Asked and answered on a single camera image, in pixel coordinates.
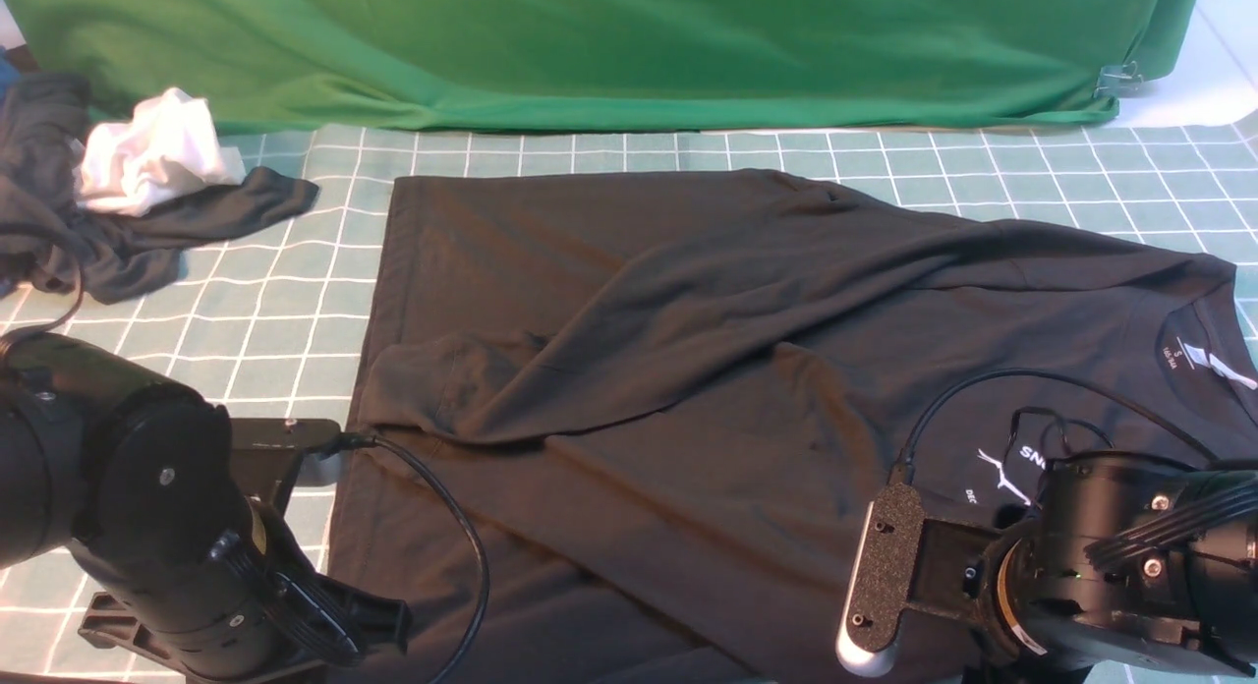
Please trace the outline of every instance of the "green fabric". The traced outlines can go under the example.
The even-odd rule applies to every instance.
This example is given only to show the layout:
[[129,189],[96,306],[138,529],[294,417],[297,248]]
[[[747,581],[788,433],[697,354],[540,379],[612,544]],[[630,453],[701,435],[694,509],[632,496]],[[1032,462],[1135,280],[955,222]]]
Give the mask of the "green fabric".
[[6,0],[101,109],[179,86],[226,133],[1097,123],[1172,0]]

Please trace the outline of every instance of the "crumpled black shirt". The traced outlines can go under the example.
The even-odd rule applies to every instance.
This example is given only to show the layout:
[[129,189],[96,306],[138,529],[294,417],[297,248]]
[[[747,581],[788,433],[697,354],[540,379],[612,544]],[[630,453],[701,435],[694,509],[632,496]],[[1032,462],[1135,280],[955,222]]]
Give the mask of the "crumpled black shirt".
[[91,130],[91,88],[79,74],[31,74],[9,89],[0,114],[0,224],[28,223],[73,246],[0,235],[0,294],[15,282],[67,290],[73,259],[103,304],[160,289],[179,277],[180,253],[209,241],[252,235],[306,212],[318,186],[253,168],[239,186],[211,186],[157,205],[145,218],[94,214],[74,200],[74,168]]

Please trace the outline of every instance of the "table surface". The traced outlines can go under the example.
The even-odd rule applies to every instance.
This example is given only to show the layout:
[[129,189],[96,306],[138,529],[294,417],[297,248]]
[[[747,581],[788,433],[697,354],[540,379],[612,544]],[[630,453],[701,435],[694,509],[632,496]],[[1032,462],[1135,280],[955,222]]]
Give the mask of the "table surface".
[[[403,175],[780,168],[907,209],[1039,219],[1238,263],[1237,308],[1258,348],[1258,114],[1218,128],[989,132],[608,133],[494,137],[327,126],[230,137],[252,165],[322,187],[311,212],[185,254],[179,282],[143,299],[86,303],[64,329],[174,376],[234,416],[345,421],[385,231]],[[0,331],[59,316],[67,299],[19,289]],[[288,521],[322,568],[332,488],[298,488]],[[98,651],[75,629],[96,586],[64,549],[0,572],[0,670],[130,681],[170,671]],[[1106,665],[1093,684],[1190,684]]]

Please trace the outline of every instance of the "white cloth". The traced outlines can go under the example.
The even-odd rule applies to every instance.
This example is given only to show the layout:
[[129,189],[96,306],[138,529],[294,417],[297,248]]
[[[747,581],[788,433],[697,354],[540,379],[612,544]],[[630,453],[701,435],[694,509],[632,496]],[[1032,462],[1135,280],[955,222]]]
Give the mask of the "white cloth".
[[137,103],[133,116],[88,135],[77,190],[86,209],[141,218],[166,200],[243,181],[240,152],[219,146],[204,98],[170,88]]

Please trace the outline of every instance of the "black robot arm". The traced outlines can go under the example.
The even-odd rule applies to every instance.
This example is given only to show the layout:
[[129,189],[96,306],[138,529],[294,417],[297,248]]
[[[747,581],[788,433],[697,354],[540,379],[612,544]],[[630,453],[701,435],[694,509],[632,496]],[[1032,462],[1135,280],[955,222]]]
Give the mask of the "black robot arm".
[[1203,469],[1117,450],[1064,451],[1009,522],[980,526],[926,513],[911,483],[921,428],[959,390],[996,376],[1063,380],[1115,399],[1096,385],[1024,370],[993,371],[941,394],[869,505],[837,639],[843,665],[863,676],[886,674],[901,619],[916,611],[974,634],[984,665],[967,673],[967,684],[1082,680],[1102,661],[1254,676],[1258,470],[1219,463],[1146,407],[1115,399],[1181,439],[1205,459]]
[[406,604],[318,575],[281,517],[302,456],[333,450],[337,425],[233,421],[65,336],[5,361],[0,567],[67,547],[106,590],[91,643],[242,684],[405,649]]

